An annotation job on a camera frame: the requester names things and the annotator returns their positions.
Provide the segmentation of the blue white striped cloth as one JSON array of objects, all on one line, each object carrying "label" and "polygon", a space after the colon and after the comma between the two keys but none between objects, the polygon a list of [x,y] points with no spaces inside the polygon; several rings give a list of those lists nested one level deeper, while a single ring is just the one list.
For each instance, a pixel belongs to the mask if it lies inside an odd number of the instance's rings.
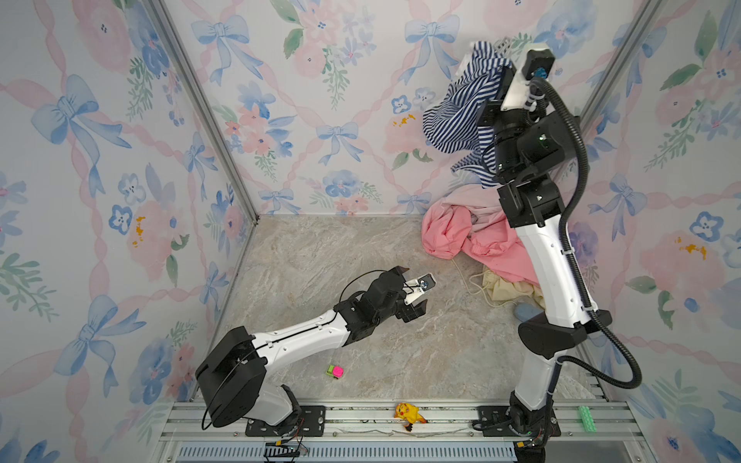
[{"label": "blue white striped cloth", "polygon": [[484,188],[497,185],[492,173],[494,155],[487,151],[494,142],[495,132],[489,125],[481,127],[479,119],[488,104],[502,100],[507,94],[506,74],[513,70],[510,55],[509,38],[474,42],[444,98],[423,114],[426,140],[443,154],[465,150],[467,156],[452,170],[476,175]]}]

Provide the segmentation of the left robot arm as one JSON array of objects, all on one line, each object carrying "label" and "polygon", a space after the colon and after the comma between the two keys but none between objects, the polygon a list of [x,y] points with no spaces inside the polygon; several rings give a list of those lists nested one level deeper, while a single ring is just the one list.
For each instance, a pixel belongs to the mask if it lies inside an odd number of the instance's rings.
[{"label": "left robot arm", "polygon": [[243,326],[230,330],[195,373],[206,403],[202,428],[247,419],[278,436],[296,432],[301,405],[289,386],[271,383],[271,376],[315,354],[362,341],[390,318],[408,323],[424,316],[426,294],[436,279],[428,273],[409,280],[406,272],[401,266],[376,270],[366,289],[342,291],[332,309],[288,328],[256,334]]}]

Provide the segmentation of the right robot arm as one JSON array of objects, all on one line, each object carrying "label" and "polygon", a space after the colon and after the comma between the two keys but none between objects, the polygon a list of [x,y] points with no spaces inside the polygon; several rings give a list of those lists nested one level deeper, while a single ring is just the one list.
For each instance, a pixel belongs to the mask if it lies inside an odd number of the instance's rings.
[{"label": "right robot arm", "polygon": [[507,94],[484,106],[478,125],[494,131],[486,149],[495,157],[489,169],[545,299],[543,314],[518,328],[528,353],[507,421],[520,436],[547,440],[555,431],[553,395],[569,349],[612,319],[592,300],[569,240],[567,220],[581,195],[574,193],[565,202],[550,177],[553,169],[574,159],[579,181],[587,178],[589,160],[578,120],[548,82],[543,65],[506,69],[503,85]]}]

